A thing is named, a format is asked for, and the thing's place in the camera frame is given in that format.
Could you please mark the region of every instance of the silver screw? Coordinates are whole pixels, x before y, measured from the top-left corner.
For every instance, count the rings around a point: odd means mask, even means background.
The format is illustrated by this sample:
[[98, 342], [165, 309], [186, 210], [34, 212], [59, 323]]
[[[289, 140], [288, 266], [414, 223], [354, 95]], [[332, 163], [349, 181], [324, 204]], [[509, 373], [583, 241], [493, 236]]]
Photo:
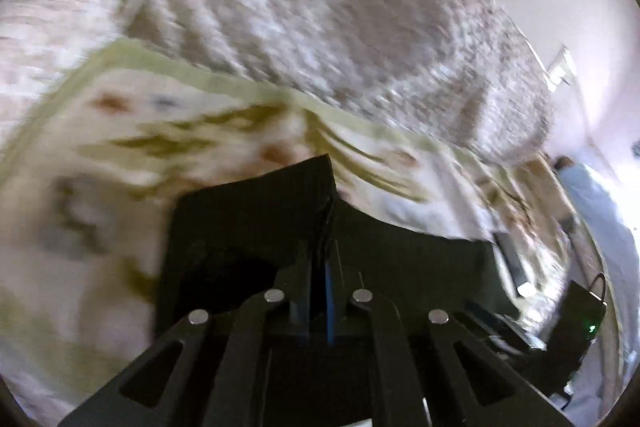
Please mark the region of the silver screw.
[[444, 310], [431, 310], [429, 321], [431, 324], [446, 324], [449, 322], [449, 314]]
[[204, 324], [209, 320], [209, 314], [204, 310], [194, 310], [189, 314], [191, 324]]
[[373, 298], [373, 293], [364, 288], [360, 288], [353, 292], [353, 300], [356, 302], [371, 302]]
[[264, 293], [264, 300], [267, 302], [280, 302], [284, 299], [284, 291], [271, 288]]

